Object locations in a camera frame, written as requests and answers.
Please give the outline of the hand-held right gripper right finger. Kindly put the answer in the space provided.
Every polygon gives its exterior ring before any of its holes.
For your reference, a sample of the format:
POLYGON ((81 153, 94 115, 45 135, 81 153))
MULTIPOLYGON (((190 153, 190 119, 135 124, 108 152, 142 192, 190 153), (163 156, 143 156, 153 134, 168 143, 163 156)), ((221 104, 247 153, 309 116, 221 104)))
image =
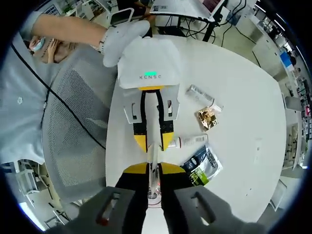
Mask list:
POLYGON ((171 234, 265 234, 264 226, 244 222, 230 205, 204 186, 193 186, 179 166, 160 163, 161 207, 171 234))

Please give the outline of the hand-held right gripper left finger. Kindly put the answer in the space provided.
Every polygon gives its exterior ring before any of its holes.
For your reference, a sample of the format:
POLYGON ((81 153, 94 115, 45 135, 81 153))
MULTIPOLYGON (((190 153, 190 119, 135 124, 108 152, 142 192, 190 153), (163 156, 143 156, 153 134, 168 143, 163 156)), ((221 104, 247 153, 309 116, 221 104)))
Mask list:
POLYGON ((148 208, 149 164, 126 168, 116 186, 105 187, 84 203, 78 216, 49 234, 140 234, 148 208))

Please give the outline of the person's left hand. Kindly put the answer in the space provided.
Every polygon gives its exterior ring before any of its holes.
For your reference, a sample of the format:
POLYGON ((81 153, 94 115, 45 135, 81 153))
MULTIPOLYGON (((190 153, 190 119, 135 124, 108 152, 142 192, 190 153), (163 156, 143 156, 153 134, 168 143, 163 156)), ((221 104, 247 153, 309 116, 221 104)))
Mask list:
POLYGON ((116 66, 124 49, 134 39, 146 35, 149 29, 150 23, 146 20, 109 27, 99 42, 99 50, 103 54, 103 65, 108 68, 116 66))

